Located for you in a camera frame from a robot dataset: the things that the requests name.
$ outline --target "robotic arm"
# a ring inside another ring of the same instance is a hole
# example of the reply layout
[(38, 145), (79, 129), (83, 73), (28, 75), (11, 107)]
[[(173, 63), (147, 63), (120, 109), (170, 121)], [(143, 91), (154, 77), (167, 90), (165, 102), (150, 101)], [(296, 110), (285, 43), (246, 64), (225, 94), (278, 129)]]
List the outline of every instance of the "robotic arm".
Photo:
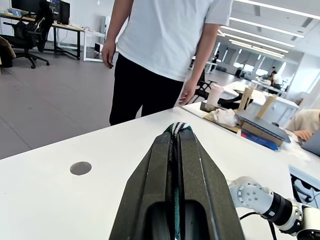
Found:
[(128, 179), (109, 240), (245, 240), (235, 207), (253, 209), (298, 240), (320, 240), (319, 209), (250, 177), (227, 184), (191, 127), (175, 123)]
[(240, 177), (228, 182), (228, 186), (236, 208), (253, 209), (282, 233), (298, 240), (320, 240), (319, 209), (285, 199), (251, 177)]

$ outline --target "office chair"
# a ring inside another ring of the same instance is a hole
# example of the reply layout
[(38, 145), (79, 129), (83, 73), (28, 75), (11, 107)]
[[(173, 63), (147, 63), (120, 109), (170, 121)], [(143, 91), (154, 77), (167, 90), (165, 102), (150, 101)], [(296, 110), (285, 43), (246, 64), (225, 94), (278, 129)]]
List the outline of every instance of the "office chair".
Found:
[(32, 69), (36, 68), (34, 61), (37, 59), (46, 62), (47, 66), (50, 65), (48, 60), (29, 53), (29, 50), (33, 49), (34, 47), (37, 47), (39, 52), (44, 51), (49, 30), (54, 23), (54, 15), (50, 10), (49, 3), (45, 0), (42, 0), (39, 3), (39, 7), (40, 9), (36, 14), (34, 22), (29, 24), (23, 23), (23, 17), (30, 16), (32, 15), (31, 13), (23, 15), (17, 24), (4, 22), (4, 24), (12, 26), (14, 30), (14, 36), (0, 35), (10, 44), (12, 44), (13, 48), (24, 49), (24, 52), (16, 53), (16, 58), (25, 57), (29, 59), (32, 64)]
[(205, 70), (202, 71), (201, 77), (197, 83), (198, 88), (195, 90), (194, 95), (196, 98), (192, 101), (194, 104), (198, 98), (204, 98), (204, 100), (208, 99), (209, 92), (206, 92), (206, 90), (209, 88), (211, 90), (210, 85), (214, 83), (216, 84), (216, 81), (206, 80), (205, 79)]

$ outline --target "computer monitor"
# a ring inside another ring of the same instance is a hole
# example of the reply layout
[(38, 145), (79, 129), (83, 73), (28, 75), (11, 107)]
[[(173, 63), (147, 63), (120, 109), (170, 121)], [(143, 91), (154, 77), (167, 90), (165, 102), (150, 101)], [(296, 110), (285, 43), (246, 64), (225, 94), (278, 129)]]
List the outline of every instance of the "computer monitor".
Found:
[(70, 18), (70, 3), (60, 1), (59, 22), (68, 25)]
[(50, 8), (55, 16), (59, 15), (60, 12), (60, 0), (51, 0)]
[(31, 13), (37, 13), (40, 0), (11, 0), (11, 7)]

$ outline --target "cardboard box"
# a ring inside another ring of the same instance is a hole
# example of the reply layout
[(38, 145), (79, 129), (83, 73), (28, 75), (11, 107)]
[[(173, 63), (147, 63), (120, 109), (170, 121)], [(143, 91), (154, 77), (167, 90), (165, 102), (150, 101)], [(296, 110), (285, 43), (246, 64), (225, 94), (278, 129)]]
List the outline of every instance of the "cardboard box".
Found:
[(271, 142), (274, 142), (278, 147), (280, 147), (281, 144), (283, 143), (281, 139), (276, 138), (275, 136), (272, 136), (271, 134), (251, 125), (250, 123), (244, 122), (241, 128), (248, 131), (249, 133), (257, 135), (260, 138), (267, 139)]

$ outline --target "hole in table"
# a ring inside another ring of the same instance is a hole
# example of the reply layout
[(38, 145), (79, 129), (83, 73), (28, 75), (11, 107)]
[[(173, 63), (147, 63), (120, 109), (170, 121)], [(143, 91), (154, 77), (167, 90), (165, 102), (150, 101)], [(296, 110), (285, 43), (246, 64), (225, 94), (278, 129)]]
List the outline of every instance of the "hole in table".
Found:
[(92, 166), (89, 162), (80, 161), (76, 162), (70, 167), (70, 172), (74, 175), (84, 175), (90, 172)]

